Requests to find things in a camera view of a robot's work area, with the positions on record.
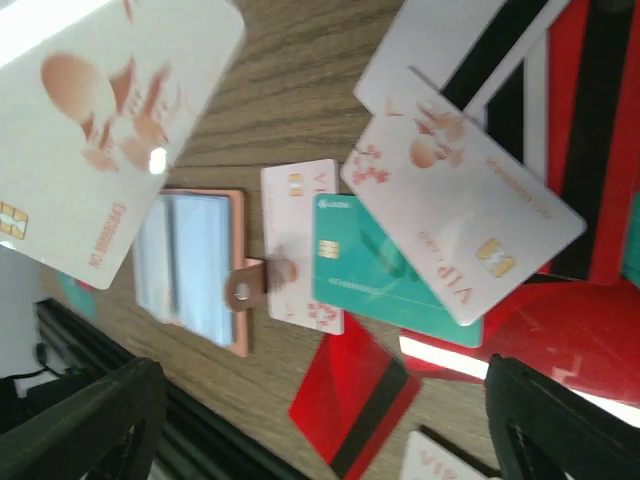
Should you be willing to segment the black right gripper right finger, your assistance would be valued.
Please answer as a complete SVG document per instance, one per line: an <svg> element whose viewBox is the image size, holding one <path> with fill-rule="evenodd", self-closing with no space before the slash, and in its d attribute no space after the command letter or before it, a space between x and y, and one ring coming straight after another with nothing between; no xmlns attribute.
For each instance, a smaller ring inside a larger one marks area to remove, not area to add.
<svg viewBox="0 0 640 480"><path fill-rule="evenodd" d="M639 429L521 361L493 355L489 431L504 479L637 479Z"/></svg>

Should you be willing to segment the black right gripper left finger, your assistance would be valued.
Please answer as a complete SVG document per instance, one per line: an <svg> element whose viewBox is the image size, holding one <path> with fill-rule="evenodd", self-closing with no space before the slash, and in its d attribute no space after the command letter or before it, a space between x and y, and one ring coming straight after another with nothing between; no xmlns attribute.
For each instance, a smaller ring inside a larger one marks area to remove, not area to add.
<svg viewBox="0 0 640 480"><path fill-rule="evenodd" d="M19 395L1 380L4 479L145 479L167 409L159 363L135 358L106 375L67 374Z"/></svg>

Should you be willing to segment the pink leather card holder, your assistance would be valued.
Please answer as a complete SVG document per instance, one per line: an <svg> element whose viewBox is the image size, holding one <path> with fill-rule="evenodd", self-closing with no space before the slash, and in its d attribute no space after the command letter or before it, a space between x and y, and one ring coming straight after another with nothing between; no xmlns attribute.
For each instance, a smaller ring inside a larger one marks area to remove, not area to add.
<svg viewBox="0 0 640 480"><path fill-rule="evenodd" d="M154 200L132 246L137 304L239 357L250 353L245 312L225 300L231 273L246 255L245 195L240 190L173 188Z"/></svg>

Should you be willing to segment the red card with stripe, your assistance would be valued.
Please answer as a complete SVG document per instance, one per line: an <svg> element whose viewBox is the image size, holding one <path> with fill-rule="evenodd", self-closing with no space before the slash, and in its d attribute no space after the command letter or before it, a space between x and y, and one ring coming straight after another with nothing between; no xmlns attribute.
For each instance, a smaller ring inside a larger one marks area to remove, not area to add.
<svg viewBox="0 0 640 480"><path fill-rule="evenodd" d="M352 315L321 341L289 417L339 479L359 479L421 390L421 380Z"/></svg>

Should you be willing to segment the white VIP chip card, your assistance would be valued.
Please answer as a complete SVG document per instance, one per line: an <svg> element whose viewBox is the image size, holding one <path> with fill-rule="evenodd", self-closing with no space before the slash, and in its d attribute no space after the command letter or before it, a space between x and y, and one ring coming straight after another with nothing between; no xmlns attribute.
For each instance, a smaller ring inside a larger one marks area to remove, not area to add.
<svg viewBox="0 0 640 480"><path fill-rule="evenodd" d="M413 68L382 100L342 179L457 323L478 320L585 232Z"/></svg>

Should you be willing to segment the teal chip card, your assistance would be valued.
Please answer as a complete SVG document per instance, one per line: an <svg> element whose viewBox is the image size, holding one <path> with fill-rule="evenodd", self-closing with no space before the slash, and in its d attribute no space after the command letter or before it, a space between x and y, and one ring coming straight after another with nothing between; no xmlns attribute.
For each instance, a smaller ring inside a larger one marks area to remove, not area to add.
<svg viewBox="0 0 640 480"><path fill-rule="evenodd" d="M312 246L316 300L463 347L482 344L483 321L457 324L357 197L315 196Z"/></svg>

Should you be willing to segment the white floral VIP card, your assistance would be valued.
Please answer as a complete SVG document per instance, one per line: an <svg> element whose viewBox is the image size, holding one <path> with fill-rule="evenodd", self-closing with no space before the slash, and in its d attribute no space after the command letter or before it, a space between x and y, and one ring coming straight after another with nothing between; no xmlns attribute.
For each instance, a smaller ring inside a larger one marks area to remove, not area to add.
<svg viewBox="0 0 640 480"><path fill-rule="evenodd" d="M316 195L337 191L337 163L333 159L261 170L269 315L332 335L344 332L343 313L313 297L313 211Z"/></svg>

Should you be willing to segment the black aluminium frame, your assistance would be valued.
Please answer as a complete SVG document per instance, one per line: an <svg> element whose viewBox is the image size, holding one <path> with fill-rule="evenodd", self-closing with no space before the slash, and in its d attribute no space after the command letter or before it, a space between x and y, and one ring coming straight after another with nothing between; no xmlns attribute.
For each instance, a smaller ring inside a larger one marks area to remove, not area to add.
<svg viewBox="0 0 640 480"><path fill-rule="evenodd" d="M48 408L39 472L75 479L301 479L303 473L55 299L36 303L45 341L82 387Z"/></svg>

